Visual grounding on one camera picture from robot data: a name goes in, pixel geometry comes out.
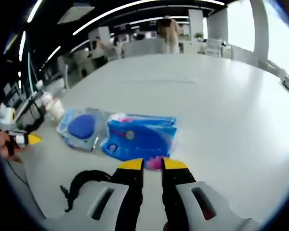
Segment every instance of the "white table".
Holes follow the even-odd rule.
[[[122,59],[86,77],[62,102],[177,116],[180,131],[172,158],[187,163],[196,180],[218,190],[241,216],[266,221],[289,193],[289,94],[263,70],[205,55]],[[23,159],[30,188],[48,218],[66,208],[60,185],[68,187],[87,169],[113,174],[119,164],[101,152],[69,149],[50,121],[38,133],[43,143]],[[137,230],[162,230],[161,174],[145,171],[144,179]]]

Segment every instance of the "white bottle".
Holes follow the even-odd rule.
[[[37,82],[35,86],[38,89],[38,91],[41,92],[41,94],[42,94],[42,96],[41,96],[42,103],[43,103],[44,107],[47,108],[47,106],[52,101],[54,101],[53,95],[51,95],[49,92],[44,90],[43,80],[40,80],[39,82]]]

